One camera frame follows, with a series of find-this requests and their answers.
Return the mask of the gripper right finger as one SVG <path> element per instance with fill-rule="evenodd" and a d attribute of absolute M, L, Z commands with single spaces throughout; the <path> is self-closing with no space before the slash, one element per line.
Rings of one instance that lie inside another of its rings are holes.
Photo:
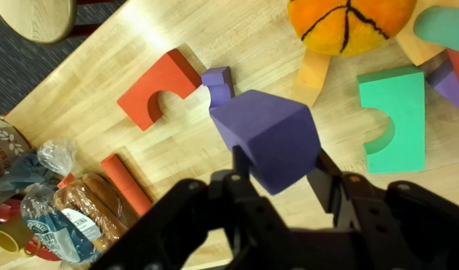
<path fill-rule="evenodd" d="M 459 205 L 409 181 L 378 188 L 324 150 L 307 180 L 333 216 L 307 233 L 317 269 L 459 270 Z"/>

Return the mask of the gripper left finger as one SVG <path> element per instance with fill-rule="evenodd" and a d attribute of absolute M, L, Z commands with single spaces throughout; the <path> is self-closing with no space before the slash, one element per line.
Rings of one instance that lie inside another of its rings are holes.
<path fill-rule="evenodd" d="M 227 270 L 290 270 L 289 231 L 250 182 L 250 161 L 232 149 L 233 169 L 209 184 L 183 179 L 90 270 L 181 270 L 207 239 L 224 229 L 234 258 Z"/>

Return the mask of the purple foam cube block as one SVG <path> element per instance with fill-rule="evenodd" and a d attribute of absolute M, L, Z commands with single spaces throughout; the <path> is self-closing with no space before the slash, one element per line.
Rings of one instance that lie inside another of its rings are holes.
<path fill-rule="evenodd" d="M 306 104 L 249 90 L 210 112 L 229 149 L 238 145 L 250 172 L 271 195 L 296 183 L 316 166 L 321 143 Z"/>

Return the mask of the red foam cylinder block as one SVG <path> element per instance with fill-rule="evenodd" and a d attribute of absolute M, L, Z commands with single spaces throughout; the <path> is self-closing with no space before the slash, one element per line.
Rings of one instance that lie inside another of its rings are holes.
<path fill-rule="evenodd" d="M 114 186 L 126 198 L 139 216 L 145 215 L 152 207 L 152 201 L 140 187 L 118 155 L 112 154 L 100 162 Z"/>

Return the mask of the green foam arch block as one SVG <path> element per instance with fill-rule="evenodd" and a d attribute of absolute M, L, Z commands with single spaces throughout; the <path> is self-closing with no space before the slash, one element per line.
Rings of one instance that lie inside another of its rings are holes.
<path fill-rule="evenodd" d="M 424 72 L 409 65 L 357 77 L 363 108 L 389 117 L 385 132 L 364 144 L 369 173 L 403 173 L 425 168 Z"/>

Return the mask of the bag of bread rolls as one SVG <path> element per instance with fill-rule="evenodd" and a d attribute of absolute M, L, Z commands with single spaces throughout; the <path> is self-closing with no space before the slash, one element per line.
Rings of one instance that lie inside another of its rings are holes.
<path fill-rule="evenodd" d="M 21 215 L 37 239 L 64 263 L 89 265 L 117 242 L 138 214 L 97 173 L 72 174 L 77 150 L 70 140 L 52 139 L 37 150 L 38 161 L 60 179 L 34 186 Z"/>

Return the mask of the red foam arch block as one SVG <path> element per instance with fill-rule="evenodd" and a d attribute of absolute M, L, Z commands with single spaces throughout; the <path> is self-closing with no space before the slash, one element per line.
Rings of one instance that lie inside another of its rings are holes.
<path fill-rule="evenodd" d="M 186 99 L 202 85 L 198 72 L 178 48 L 166 52 L 117 100 L 117 104 L 140 130 L 157 122 L 163 112 L 159 92 L 172 92 Z"/>

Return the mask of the small purple foam arch block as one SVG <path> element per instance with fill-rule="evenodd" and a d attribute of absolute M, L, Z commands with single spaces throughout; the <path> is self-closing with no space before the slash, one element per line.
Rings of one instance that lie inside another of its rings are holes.
<path fill-rule="evenodd" d="M 210 68 L 201 75 L 202 84 L 209 89 L 212 111 L 235 97 L 231 69 L 229 66 Z"/>

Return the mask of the purple foam triangle block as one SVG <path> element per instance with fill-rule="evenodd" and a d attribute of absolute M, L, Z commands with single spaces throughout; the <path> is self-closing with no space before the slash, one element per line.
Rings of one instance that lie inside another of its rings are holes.
<path fill-rule="evenodd" d="M 426 81 L 435 91 L 459 108 L 459 82 L 450 60 L 446 60 L 430 72 Z"/>

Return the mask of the yellow foam rectangular block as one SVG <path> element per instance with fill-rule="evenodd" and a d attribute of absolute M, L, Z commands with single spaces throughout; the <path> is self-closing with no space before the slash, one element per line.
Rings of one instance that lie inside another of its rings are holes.
<path fill-rule="evenodd" d="M 330 61 L 331 56 L 307 48 L 290 90 L 291 99 L 313 107 L 322 92 Z"/>

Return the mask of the yellow toy cup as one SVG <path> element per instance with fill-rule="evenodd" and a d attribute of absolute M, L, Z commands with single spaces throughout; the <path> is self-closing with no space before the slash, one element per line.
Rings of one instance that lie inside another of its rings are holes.
<path fill-rule="evenodd" d="M 0 248 L 13 254 L 19 252 L 24 257 L 33 257 L 42 249 L 42 243 L 36 240 L 36 250 L 27 251 L 26 246 L 34 236 L 21 214 L 14 215 L 0 225 Z"/>

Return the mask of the brown paper bag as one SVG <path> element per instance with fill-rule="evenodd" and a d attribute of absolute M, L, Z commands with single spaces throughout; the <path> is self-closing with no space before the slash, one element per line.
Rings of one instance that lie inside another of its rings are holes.
<path fill-rule="evenodd" d="M 31 148 L 16 128 L 0 117 L 0 178 L 20 155 Z"/>

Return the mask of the teal foam cylinder block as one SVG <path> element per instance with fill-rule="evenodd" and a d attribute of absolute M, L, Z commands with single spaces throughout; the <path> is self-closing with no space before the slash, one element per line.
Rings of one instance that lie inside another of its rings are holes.
<path fill-rule="evenodd" d="M 413 29 L 424 41 L 459 51 L 459 7 L 429 7 L 417 16 Z"/>

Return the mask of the orange plush basketball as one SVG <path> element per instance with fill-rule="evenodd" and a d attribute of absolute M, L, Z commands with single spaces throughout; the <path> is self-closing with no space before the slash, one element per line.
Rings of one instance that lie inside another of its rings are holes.
<path fill-rule="evenodd" d="M 289 0 L 288 18 L 310 50 L 356 56 L 395 37 L 408 23 L 417 0 Z"/>

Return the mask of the round wooden stool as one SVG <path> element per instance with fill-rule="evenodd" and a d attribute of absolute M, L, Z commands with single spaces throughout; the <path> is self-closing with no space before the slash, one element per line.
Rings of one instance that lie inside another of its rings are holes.
<path fill-rule="evenodd" d="M 77 0 L 0 0 L 0 17 L 23 38 L 54 44 L 75 25 Z"/>

